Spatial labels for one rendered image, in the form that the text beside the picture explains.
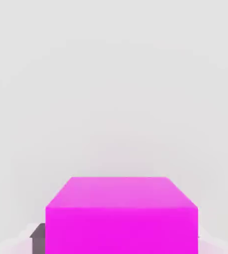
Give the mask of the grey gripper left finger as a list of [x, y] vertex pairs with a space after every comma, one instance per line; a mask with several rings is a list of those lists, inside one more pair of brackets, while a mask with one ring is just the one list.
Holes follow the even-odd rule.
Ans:
[[45, 223], [22, 232], [4, 249], [4, 254], [45, 254]]

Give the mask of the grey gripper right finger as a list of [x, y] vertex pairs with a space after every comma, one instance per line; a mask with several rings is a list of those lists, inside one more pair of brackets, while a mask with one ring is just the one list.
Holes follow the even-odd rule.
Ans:
[[228, 248], [221, 240], [212, 237], [204, 228], [199, 228], [199, 254], [228, 254]]

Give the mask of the small magenta cube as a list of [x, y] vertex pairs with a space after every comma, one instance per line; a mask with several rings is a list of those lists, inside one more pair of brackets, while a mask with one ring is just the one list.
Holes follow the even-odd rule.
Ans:
[[198, 208], [166, 177], [72, 177], [45, 232], [46, 254], [198, 254]]

